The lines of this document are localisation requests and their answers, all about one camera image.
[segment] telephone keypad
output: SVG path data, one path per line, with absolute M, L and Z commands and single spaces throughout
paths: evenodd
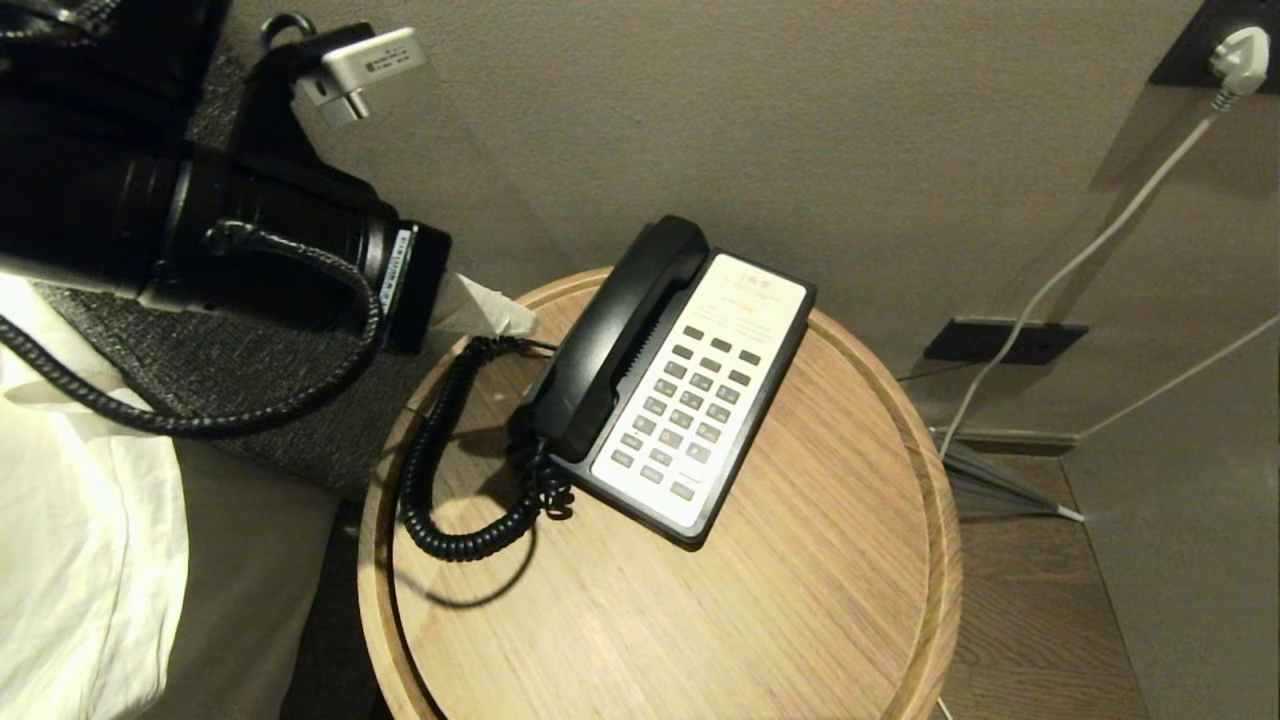
M 713 260 L 650 365 L 637 369 L 639 383 L 591 464 L 594 478 L 635 512 L 677 534 L 719 502 L 721 480 L 750 437 L 750 411 L 771 392 L 765 379 L 804 306 L 804 288 L 785 278 L 741 290 L 759 272 L 731 256 Z

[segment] white power cord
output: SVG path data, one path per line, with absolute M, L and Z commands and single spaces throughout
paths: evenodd
M 1018 322 L 1014 323 L 1012 331 L 1009 333 L 1009 338 L 1005 341 L 1004 347 L 1000 352 L 991 359 L 989 363 L 973 378 L 969 383 L 969 389 L 964 393 L 964 400 L 960 401 L 960 409 L 956 410 L 955 418 L 952 418 L 951 424 L 947 427 L 946 434 L 942 437 L 942 445 L 938 447 L 938 455 L 943 459 L 947 456 L 947 450 L 951 447 L 951 439 L 956 434 L 956 429 L 960 428 L 961 420 L 964 420 L 965 413 L 969 410 L 969 404 L 973 401 L 974 393 L 978 392 L 978 387 L 982 380 L 986 379 L 987 374 L 991 373 L 992 368 L 1000 364 L 1009 355 L 1009 351 L 1014 347 L 1018 341 L 1018 334 L 1023 331 L 1023 325 L 1030 318 L 1032 313 L 1036 311 L 1036 306 L 1039 301 L 1044 299 L 1046 295 L 1053 287 L 1062 281 L 1066 275 L 1071 274 L 1073 270 L 1080 266 L 1082 263 L 1088 260 L 1094 252 L 1098 251 L 1108 240 L 1111 240 L 1115 233 L 1129 222 L 1129 218 L 1138 211 L 1138 208 L 1146 202 L 1147 197 L 1156 190 L 1156 186 L 1165 179 L 1165 176 L 1174 169 L 1174 165 L 1187 155 L 1187 151 L 1192 149 L 1193 145 L 1208 132 L 1208 128 L 1213 126 L 1213 122 L 1222 113 L 1231 109 L 1240 96 L 1248 95 L 1258 88 L 1266 79 L 1267 58 L 1268 58 L 1270 38 L 1267 33 L 1258 27 L 1249 27 L 1242 31 L 1231 33 L 1217 50 L 1213 53 L 1211 64 L 1213 70 L 1221 76 L 1222 90 L 1219 91 L 1217 97 L 1213 99 L 1212 111 L 1192 129 L 1187 140 L 1174 150 L 1169 158 L 1152 173 L 1151 179 L 1142 186 L 1142 190 L 1133 196 L 1129 205 L 1123 213 L 1112 222 L 1102 234 L 1096 237 L 1093 242 L 1084 247 L 1070 263 L 1062 265 L 1052 278 L 1048 279 L 1036 295 L 1032 296 L 1030 302 L 1023 307 L 1021 314 L 1018 316 Z

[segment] white bedsheet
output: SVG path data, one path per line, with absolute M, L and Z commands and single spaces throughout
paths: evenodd
M 26 281 L 0 313 L 73 370 L 141 400 Z M 115 425 L 0 347 L 0 719 L 132 717 L 165 685 L 187 584 L 169 438 Z

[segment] wall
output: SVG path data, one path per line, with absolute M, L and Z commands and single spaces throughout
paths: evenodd
M 1144 85 L 1197 0 L 297 0 L 321 27 L 416 26 L 431 67 L 369 92 L 321 154 L 454 233 L 512 293 L 611 264 L 664 213 L 819 286 L 896 374 L 952 315 L 1009 316 L 1199 117 Z M 276 1 L 238 0 L 257 54 Z M 1224 118 L 1140 224 L 1050 304 L 1092 333 L 1004 369 L 970 429 L 1078 433 L 1275 313 L 1275 97 Z M 970 373 L 911 383 L 950 416 Z
M 1276 341 L 1260 334 L 1064 462 L 1156 720 L 1280 714 Z

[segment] power outlet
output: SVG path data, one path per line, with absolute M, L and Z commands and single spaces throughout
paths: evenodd
M 1271 36 L 1271 73 L 1258 92 L 1280 95 L 1280 0 L 1206 0 L 1165 59 L 1151 73 L 1152 85 L 1219 87 L 1221 79 L 1210 69 L 1208 59 L 1226 36 L 1258 26 Z
M 1014 320 L 952 319 L 924 348 L 925 360 L 980 363 L 991 360 L 1009 340 Z M 1001 364 L 1048 365 L 1089 332 L 1087 325 L 1027 323 Z

